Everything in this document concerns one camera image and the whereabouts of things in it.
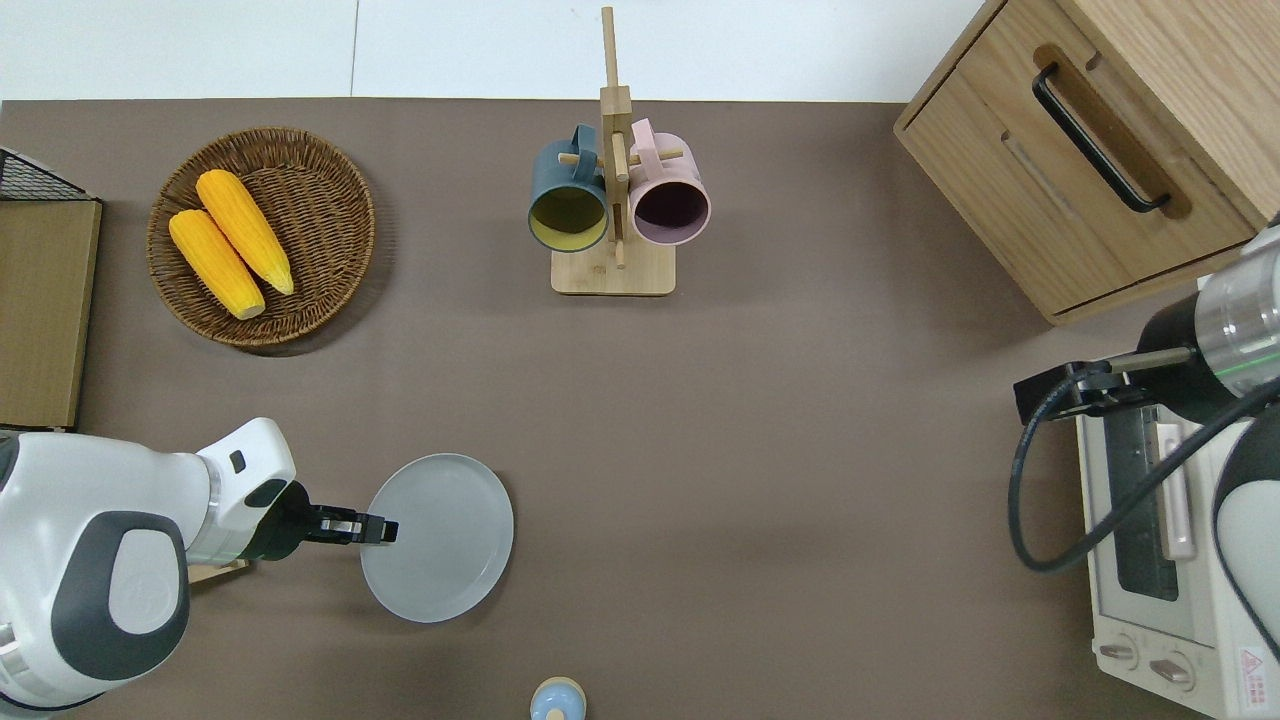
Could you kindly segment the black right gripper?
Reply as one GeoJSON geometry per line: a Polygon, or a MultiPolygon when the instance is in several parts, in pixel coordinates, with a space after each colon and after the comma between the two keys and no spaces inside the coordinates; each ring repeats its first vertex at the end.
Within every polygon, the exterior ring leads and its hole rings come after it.
{"type": "Polygon", "coordinates": [[[1012,386],[1020,423],[1039,413],[1046,421],[1068,416],[1102,418],[1151,404],[1151,392],[1110,363],[1065,363],[1012,386]]]}

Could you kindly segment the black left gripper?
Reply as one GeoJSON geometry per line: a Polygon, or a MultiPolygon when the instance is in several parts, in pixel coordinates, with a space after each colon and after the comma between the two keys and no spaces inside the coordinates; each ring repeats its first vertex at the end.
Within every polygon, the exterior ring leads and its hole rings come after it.
{"type": "Polygon", "coordinates": [[[239,557],[247,561],[278,561],[289,557],[302,543],[394,544],[399,523],[353,509],[314,509],[308,492],[293,482],[276,497],[257,524],[239,557]]]}

